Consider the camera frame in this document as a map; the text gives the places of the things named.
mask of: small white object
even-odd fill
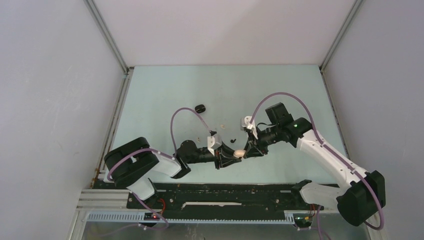
[[[252,131],[253,136],[258,139],[258,133],[256,131],[256,124],[255,124],[255,120],[252,121],[252,123],[250,122],[252,119],[252,116],[245,116],[244,118],[241,119],[241,130],[244,130],[244,128],[247,128],[249,130]]]
[[[197,205],[197,206],[241,206],[241,202],[225,202],[225,201],[186,201],[184,206]]]
[[[219,134],[215,134],[213,136],[207,137],[207,150],[215,156],[215,150],[221,147],[223,141],[221,140],[221,136]]]
[[[155,194],[155,188],[150,180],[143,176],[133,184],[126,187],[130,192],[136,194],[141,200],[146,200]]]
[[[324,186],[310,182],[302,187],[300,195],[307,204],[316,204],[330,209],[337,209],[336,198],[345,192],[338,187]]]
[[[236,158],[242,158],[246,154],[246,151],[243,149],[238,149],[234,151],[233,156]]]

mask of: metal frame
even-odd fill
[[[110,49],[113,51],[113,54],[115,55],[116,60],[119,62],[120,67],[122,68],[123,72],[126,73],[128,71],[128,66],[125,63],[125,60],[122,57],[122,54],[119,51],[118,46],[108,29],[108,26],[106,26],[105,20],[103,20],[103,17],[99,12],[96,3],[94,0],[84,0],[84,2],[87,5],[87,8],[90,11],[92,17],[94,18],[98,29],[100,30]]]
[[[331,58],[333,57],[337,47],[339,46],[340,41],[345,36],[346,32],[348,31],[349,27],[351,26],[353,20],[355,19],[356,15],[358,15],[358,12],[363,5],[365,0],[355,0],[355,2],[352,5],[352,8],[350,9],[349,14],[347,14],[346,19],[343,22],[343,25],[341,25],[340,30],[337,33],[337,36],[335,37],[330,49],[328,50],[327,54],[324,57],[324,60],[321,63],[321,66],[319,66],[319,69],[321,69],[321,73],[323,73]]]
[[[97,161],[97,168],[94,170],[94,176],[91,180],[90,187],[93,186],[94,181],[96,179],[103,179],[105,176],[105,161],[103,161],[103,157],[111,150],[111,147],[114,143],[116,129],[118,127],[118,123],[121,117],[121,113],[123,110],[123,106],[125,103],[125,99],[127,97],[128,88],[130,87],[131,78],[133,77],[134,68],[130,67],[128,73],[124,76],[122,84],[119,89],[118,98],[116,100],[116,104],[114,107],[112,118],[110,119],[109,128],[107,130],[107,134],[105,136],[103,142],[103,150],[101,155]]]
[[[129,216],[136,215],[138,219],[143,216],[147,211],[145,209],[127,209],[127,199],[129,190],[127,189],[84,189],[81,192],[75,214],[72,218],[71,226],[69,228],[67,240],[81,240],[84,236],[84,230],[87,222],[96,221],[90,219],[90,214],[101,215],[110,213],[109,219],[102,219],[101,222],[128,222],[135,223],[138,220],[116,220],[113,215]],[[249,221],[239,222],[243,224],[290,224],[293,219],[293,214],[309,214],[307,210],[288,210],[284,211],[289,221],[287,222],[272,222],[272,221]],[[336,214],[338,213],[335,209],[325,209],[321,212],[322,214]],[[373,225],[377,225],[378,214],[373,215],[369,221]],[[170,223],[194,223],[189,219],[169,219]],[[225,223],[229,224],[228,221],[204,221],[202,223]],[[365,227],[371,240],[388,240],[388,234],[385,229],[381,231],[375,231],[369,227]]]
[[[346,141],[345,141],[345,138],[343,137],[342,128],[340,127],[339,119],[337,118],[336,109],[333,104],[332,96],[330,95],[329,87],[327,85],[326,78],[323,72],[321,72],[321,78],[322,78],[322,82],[324,83],[325,91],[327,92],[328,101],[330,102],[332,114],[334,115],[334,120],[335,120],[335,123],[337,124],[338,133],[340,134],[341,143],[343,144],[346,157],[350,159],[348,147],[346,146]]]

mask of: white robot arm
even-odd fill
[[[302,117],[294,120],[282,103],[265,111],[271,124],[264,130],[255,125],[252,116],[241,119],[241,129],[247,133],[243,150],[232,150],[214,131],[210,131],[207,147],[197,148],[193,141],[186,140],[174,156],[150,148],[147,140],[139,137],[105,156],[106,166],[110,169],[107,179],[146,200],[156,192],[153,183],[145,176],[149,171],[178,179],[191,171],[188,164],[214,162],[216,169],[225,168],[241,162],[241,158],[264,156],[268,154],[269,145],[283,141],[312,156],[338,185],[332,187],[310,180],[301,181],[292,188],[292,193],[300,201],[338,209],[354,226],[364,223],[385,206],[385,180],[378,171],[369,173],[344,157],[313,129],[308,120]]]

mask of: purple tube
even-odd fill
[[[377,209],[378,209],[378,215],[379,215],[379,217],[380,217],[380,226],[373,226],[373,225],[371,225],[369,222],[365,222],[365,224],[368,226],[368,227],[370,227],[370,228],[372,228],[372,229],[374,229],[374,230],[382,230],[383,228],[384,228],[384,223],[385,223],[385,220],[384,220],[384,215],[383,215],[383,209],[382,209],[382,206],[380,205],[380,201],[379,201],[379,199],[378,199],[378,197],[377,197],[377,195],[376,195],[376,193],[374,192],[374,190],[371,188],[371,186],[370,186],[370,184],[357,172],[357,171],[354,171],[355,169],[354,169],[354,167],[353,166],[351,166],[348,162],[346,162],[344,159],[343,159],[343,157],[341,157],[340,155],[338,155],[334,150],[332,150],[329,146],[327,146],[327,145],[325,145],[324,144],[324,141],[319,137],[319,135],[318,135],[318,131],[317,131],[317,127],[315,126],[315,122],[314,122],[314,119],[312,118],[312,114],[311,114],[311,112],[309,111],[309,109],[308,109],[308,107],[305,105],[305,103],[302,101],[302,100],[300,100],[300,98],[298,98],[297,96],[295,96],[295,95],[293,95],[293,94],[291,94],[291,93],[287,93],[287,92],[275,92],[275,93],[272,93],[272,94],[270,94],[270,95],[268,95],[268,96],[266,96],[262,101],[260,101],[260,103],[257,105],[257,107],[255,108],[255,110],[254,110],[254,112],[253,112],[253,115],[252,115],[252,118],[251,118],[251,120],[250,120],[250,123],[252,123],[253,122],[253,120],[255,119],[255,116],[256,116],[256,113],[258,112],[258,110],[259,110],[259,108],[261,107],[261,105],[267,100],[267,99],[269,99],[269,98],[271,98],[271,97],[273,97],[273,96],[276,96],[276,95],[285,95],[285,96],[289,96],[289,97],[292,97],[292,98],[294,98],[295,100],[297,100],[301,105],[302,105],[302,107],[305,109],[305,111],[306,111],[306,113],[307,113],[307,115],[308,115],[308,117],[309,117],[309,119],[310,119],[310,123],[312,124],[312,130],[313,130],[313,133],[315,134],[315,137],[316,137],[316,139],[318,139],[318,141],[319,141],[319,143],[325,148],[325,149],[327,149],[331,154],[333,154],[337,159],[339,159],[344,165],[346,165],[346,167],[349,169],[349,170],[351,170],[351,171],[353,171],[354,172],[354,174],[363,182],[363,184],[365,185],[365,187],[368,189],[368,191],[371,193],[371,196],[372,196],[372,199],[374,200],[374,202],[375,202],[375,205],[377,206]]]
[[[170,126],[169,126],[169,128],[170,128],[170,132],[171,132],[171,139],[172,139],[172,144],[173,144],[173,148],[174,148],[174,150],[175,150],[175,154],[177,154],[177,145],[175,144],[175,140],[174,140],[174,131],[173,131],[173,124],[174,124],[174,118],[175,118],[175,115],[177,115],[177,113],[179,112],[179,111],[181,111],[181,110],[188,110],[188,111],[191,111],[191,112],[193,112],[194,114],[196,114],[196,116],[200,119],[200,121],[201,121],[201,123],[204,125],[204,127],[209,131],[209,132],[211,132],[211,129],[208,127],[208,125],[206,124],[206,122],[203,120],[203,118],[195,111],[195,110],[193,110],[193,109],[191,109],[191,108],[188,108],[188,107],[182,107],[182,108],[179,108],[178,110],[176,110],[174,113],[173,113],[173,115],[172,115],[172,117],[171,117],[171,124],[170,124]]]

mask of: red wire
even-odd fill
[[[162,198],[159,198],[159,201],[161,201],[163,204],[162,211],[160,212],[160,214],[163,214],[167,205],[165,204],[165,200],[163,200]]]
[[[311,213],[309,212],[309,217],[312,218],[313,216],[315,216],[315,205],[311,204],[310,207],[313,209],[313,215],[311,216]]]

